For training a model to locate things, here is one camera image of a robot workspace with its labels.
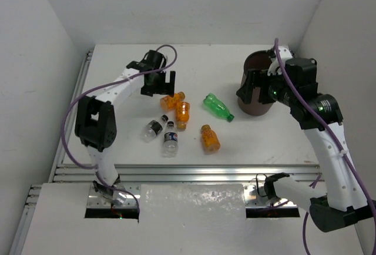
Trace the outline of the clear bottle black label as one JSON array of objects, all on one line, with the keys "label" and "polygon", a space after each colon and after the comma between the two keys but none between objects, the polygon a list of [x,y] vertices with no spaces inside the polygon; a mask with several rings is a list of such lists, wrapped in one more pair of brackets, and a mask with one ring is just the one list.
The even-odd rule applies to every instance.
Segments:
[{"label": "clear bottle black label", "polygon": [[156,138],[163,130],[169,118],[166,115],[162,115],[158,119],[151,120],[142,130],[142,139],[146,143],[151,142]]}]

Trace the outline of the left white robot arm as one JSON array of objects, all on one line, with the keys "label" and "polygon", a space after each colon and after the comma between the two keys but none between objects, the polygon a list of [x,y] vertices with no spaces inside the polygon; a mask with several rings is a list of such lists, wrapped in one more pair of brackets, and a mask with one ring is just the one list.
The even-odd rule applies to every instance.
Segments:
[{"label": "left white robot arm", "polygon": [[115,164],[108,158],[117,135],[116,110],[137,90],[141,95],[172,95],[176,73],[166,78],[170,65],[158,49],[149,50],[140,61],[127,64],[111,83],[84,93],[78,100],[75,135],[87,149],[95,171],[94,188],[114,206],[122,206],[134,194],[120,184]]}]

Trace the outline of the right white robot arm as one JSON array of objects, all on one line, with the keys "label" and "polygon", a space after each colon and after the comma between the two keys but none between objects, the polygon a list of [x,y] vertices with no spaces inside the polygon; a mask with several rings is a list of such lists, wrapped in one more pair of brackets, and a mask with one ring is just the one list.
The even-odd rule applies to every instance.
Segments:
[{"label": "right white robot arm", "polygon": [[284,66],[271,59],[248,59],[236,95],[245,105],[280,102],[290,108],[312,145],[327,192],[305,189],[286,173],[268,177],[264,190],[269,199],[296,202],[321,231],[329,232],[374,218],[375,201],[365,192],[347,151],[338,102],[318,92],[316,76],[315,59],[291,58]]}]

